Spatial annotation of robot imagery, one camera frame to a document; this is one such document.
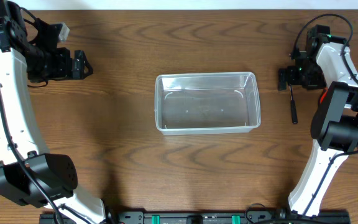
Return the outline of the red-handled cutting pliers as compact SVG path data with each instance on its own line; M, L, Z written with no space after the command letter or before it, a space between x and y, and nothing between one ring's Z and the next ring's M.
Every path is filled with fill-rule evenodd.
M324 88L323 91L322 91L322 93L321 93L320 96L319 96L318 105L320 105L320 104L323 102L324 97L326 96L326 92L327 92L327 88Z

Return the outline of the small black-handled claw hammer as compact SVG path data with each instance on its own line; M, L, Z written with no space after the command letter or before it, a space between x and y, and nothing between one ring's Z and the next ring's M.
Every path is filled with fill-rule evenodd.
M293 88L290 85L290 109L291 109L291 120L293 124L298 124L298 116L296 113L296 104L295 104L295 99L293 97Z

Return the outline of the clear plastic storage container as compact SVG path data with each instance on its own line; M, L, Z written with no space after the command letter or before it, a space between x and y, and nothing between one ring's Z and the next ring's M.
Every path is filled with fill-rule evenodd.
M159 75L154 112L163 135L248 133L262 122L252 72Z

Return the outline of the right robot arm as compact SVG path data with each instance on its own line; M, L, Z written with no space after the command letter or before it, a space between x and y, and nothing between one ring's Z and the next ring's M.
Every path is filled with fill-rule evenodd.
M312 27L305 50L295 47L290 57L295 65L278 71L278 90L323 90L311 122L311 155L288 197L292 213L316 217L338 168L358 151L358 74L347 39L331 35L328 26Z

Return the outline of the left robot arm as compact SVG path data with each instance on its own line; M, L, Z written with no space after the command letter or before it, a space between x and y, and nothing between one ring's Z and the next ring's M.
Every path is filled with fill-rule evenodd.
M48 24L12 1L0 1L0 195L49 208L50 223L107 223L104 202L78 184L73 161L52 154L35 120L29 89L82 80L93 68L82 50L59 47L69 28Z

